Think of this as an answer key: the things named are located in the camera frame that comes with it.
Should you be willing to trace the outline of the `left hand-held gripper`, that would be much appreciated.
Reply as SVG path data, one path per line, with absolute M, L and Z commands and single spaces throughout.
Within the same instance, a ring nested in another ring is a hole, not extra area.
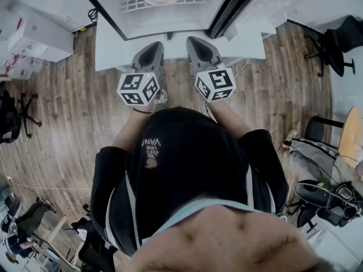
M 157 41 L 141 49 L 133 58 L 132 68 L 120 77 L 117 94 L 128 106 L 148 106 L 161 90 L 164 45 Z

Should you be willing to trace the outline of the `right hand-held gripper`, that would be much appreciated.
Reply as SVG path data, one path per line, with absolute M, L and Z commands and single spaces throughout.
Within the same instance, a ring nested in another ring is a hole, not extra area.
M 222 62 L 219 50 L 204 39 L 188 37 L 186 47 L 189 62 L 196 70 Z M 199 72 L 195 87 L 207 103 L 228 99 L 236 89 L 233 71 L 229 67 Z

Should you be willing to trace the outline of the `person's left forearm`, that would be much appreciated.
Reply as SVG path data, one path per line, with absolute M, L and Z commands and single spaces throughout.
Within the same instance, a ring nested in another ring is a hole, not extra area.
M 148 106 L 134 108 L 141 111 L 151 112 L 153 110 L 153 105 L 150 104 Z M 132 109 L 128 119 L 117 134 L 112 145 L 124 151 L 130 151 L 133 145 L 137 142 L 150 116 L 151 115 L 137 113 Z

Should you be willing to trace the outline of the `person's right forearm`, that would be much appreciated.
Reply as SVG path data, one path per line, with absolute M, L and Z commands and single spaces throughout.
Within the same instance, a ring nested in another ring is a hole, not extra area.
M 221 125 L 235 139 L 252 131 L 249 125 L 239 117 L 232 108 L 223 100 L 207 103 L 217 123 Z

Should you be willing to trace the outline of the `white table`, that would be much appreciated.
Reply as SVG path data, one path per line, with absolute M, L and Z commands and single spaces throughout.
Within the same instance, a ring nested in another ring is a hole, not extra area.
M 222 55 L 226 66 L 231 66 L 248 58 L 265 59 L 263 40 L 276 34 L 276 29 L 265 19 L 248 23 L 233 24 L 228 36 L 208 38 L 203 32 L 178 32 L 171 41 L 166 34 L 142 37 L 125 41 L 108 22 L 100 16 L 96 27 L 95 70 L 116 68 L 122 72 L 131 64 L 134 55 L 145 46 L 160 41 L 164 45 L 164 59 L 178 60 L 188 57 L 186 39 L 195 36 L 214 45 Z

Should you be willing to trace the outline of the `person's beige shoe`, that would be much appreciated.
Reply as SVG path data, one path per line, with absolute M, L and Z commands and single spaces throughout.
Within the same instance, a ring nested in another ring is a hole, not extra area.
M 159 96 L 155 99 L 152 113 L 156 113 L 165 109 L 169 109 L 168 105 L 168 94 L 166 90 L 162 89 Z

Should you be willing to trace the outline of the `person's black printed shirt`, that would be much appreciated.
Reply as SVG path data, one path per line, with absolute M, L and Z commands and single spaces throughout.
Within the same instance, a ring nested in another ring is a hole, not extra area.
M 131 256 L 197 197 L 282 213 L 288 184 L 267 130 L 233 138 L 207 116 L 176 107 L 154 113 L 130 151 L 95 158 L 91 220 L 101 237 Z

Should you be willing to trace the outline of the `large white cardboard box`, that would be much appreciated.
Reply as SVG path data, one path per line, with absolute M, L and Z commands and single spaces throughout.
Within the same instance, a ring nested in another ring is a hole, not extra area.
M 73 55 L 73 41 L 72 33 L 28 11 L 24 13 L 18 30 L 9 39 L 9 52 L 58 62 Z

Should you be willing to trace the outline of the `clear plastic box red latches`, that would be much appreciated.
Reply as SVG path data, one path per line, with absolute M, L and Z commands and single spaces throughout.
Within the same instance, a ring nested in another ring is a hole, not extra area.
M 13 54 L 7 59 L 0 61 L 0 82 L 16 80 L 29 80 L 31 76 L 38 73 L 44 61 L 19 54 Z

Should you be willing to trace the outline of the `white box with red labels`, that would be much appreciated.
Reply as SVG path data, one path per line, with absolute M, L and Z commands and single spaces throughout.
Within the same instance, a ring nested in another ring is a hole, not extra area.
M 7 41 L 25 23 L 28 10 L 19 0 L 0 0 L 0 41 Z

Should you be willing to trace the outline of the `light blue face mask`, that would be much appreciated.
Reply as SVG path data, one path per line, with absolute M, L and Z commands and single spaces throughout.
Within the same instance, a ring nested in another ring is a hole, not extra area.
M 181 207 L 177 212 L 175 212 L 170 219 L 168 219 L 164 225 L 162 225 L 153 235 L 156 235 L 176 224 L 187 219 L 189 216 L 207 208 L 210 206 L 225 206 L 232 209 L 237 209 L 245 212 L 257 212 L 256 209 L 249 207 L 243 203 L 224 200 L 224 199 L 216 199 L 216 198 L 204 198 L 198 199 Z

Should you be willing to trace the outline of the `round wooden table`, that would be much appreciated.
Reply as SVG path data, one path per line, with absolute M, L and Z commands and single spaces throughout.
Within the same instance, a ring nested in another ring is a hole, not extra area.
M 351 166 L 355 167 L 358 164 L 359 151 L 363 150 L 363 120 L 360 116 L 358 107 L 353 107 L 345 122 L 330 120 L 327 118 L 314 116 L 305 129 L 304 138 L 315 141 L 323 142 L 325 126 L 336 127 L 341 129 L 341 136 L 338 146 L 328 146 L 337 149 L 339 155 Z

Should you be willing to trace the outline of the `black and white helmet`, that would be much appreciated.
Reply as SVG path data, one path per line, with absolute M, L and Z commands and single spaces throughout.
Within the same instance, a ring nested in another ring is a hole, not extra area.
M 330 191 L 323 182 L 315 180 L 302 180 L 297 182 L 293 190 L 301 200 L 319 207 L 328 207 L 330 203 Z

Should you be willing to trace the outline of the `white office desk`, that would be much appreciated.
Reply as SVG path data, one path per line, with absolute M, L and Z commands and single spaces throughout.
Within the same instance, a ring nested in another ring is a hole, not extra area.
M 73 229 L 63 229 L 63 225 L 67 222 L 67 216 L 63 216 L 58 224 L 52 230 L 48 230 L 43 235 L 33 234 L 33 239 L 36 240 L 39 245 L 34 247 L 37 252 L 38 260 L 41 263 L 41 268 L 47 272 L 56 271 L 59 272 L 81 272 L 81 265 L 78 265 L 79 252 L 83 247 L 85 240 L 79 236 L 78 231 Z M 63 236 L 78 238 L 77 249 L 68 247 L 68 252 L 73 254 L 67 254 L 61 252 L 54 243 L 58 234 Z

